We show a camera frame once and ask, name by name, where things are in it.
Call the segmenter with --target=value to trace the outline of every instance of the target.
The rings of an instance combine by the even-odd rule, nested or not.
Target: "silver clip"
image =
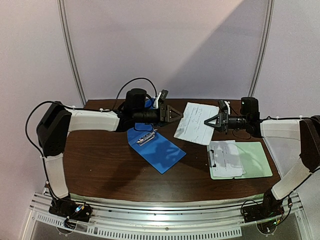
[[[151,141],[152,139],[155,138],[157,133],[157,130],[153,130],[152,132],[149,132],[148,134],[144,135],[143,137],[139,138],[138,141],[136,141],[136,143],[139,146],[142,146],[143,144],[146,144],[147,142]]]

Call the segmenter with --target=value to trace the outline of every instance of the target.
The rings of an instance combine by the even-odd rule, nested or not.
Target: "white backdrop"
[[[17,240],[34,193],[45,185],[40,154],[25,137],[27,116],[45,100],[81,105],[57,2],[2,1],[0,18],[0,239]],[[45,109],[30,122],[35,141]]]
[[[248,95],[268,0],[65,2],[87,99],[115,98],[135,77],[168,98]],[[137,86],[152,90],[144,82],[128,89]]]
[[[320,1],[276,0],[265,58],[254,96],[261,117],[320,115]],[[300,149],[292,142],[269,139],[284,175]],[[313,238],[320,237],[320,173],[299,189]]]

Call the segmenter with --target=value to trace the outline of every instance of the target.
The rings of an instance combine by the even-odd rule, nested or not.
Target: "wooden table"
[[[86,108],[108,109],[113,100],[89,100]],[[183,112],[187,102],[218,105],[216,100],[168,99]],[[240,101],[231,105],[239,112]],[[259,138],[235,138],[214,131],[213,140],[261,142],[273,176],[251,179],[212,180],[206,146],[174,138],[178,123],[158,132],[186,152],[177,164],[160,174],[128,144],[127,133],[106,131],[71,132],[64,152],[64,174],[70,193],[105,199],[147,202],[190,202],[243,198],[264,193],[280,180],[275,163]],[[245,131],[237,136],[247,138]]]

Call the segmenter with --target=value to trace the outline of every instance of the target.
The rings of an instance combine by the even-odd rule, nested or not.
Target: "green clipboard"
[[[251,179],[271,177],[272,171],[261,142],[235,142],[245,173],[235,177],[216,177],[213,168],[210,168],[210,176],[213,180],[225,179]]]

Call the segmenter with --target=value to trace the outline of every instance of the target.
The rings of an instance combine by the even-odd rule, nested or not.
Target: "blue clipboard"
[[[149,124],[136,123],[135,129],[127,131],[129,145],[151,164],[159,173],[164,174],[168,169],[182,159],[186,153],[160,133],[156,132],[155,137],[143,145],[138,145],[137,141],[152,131]]]

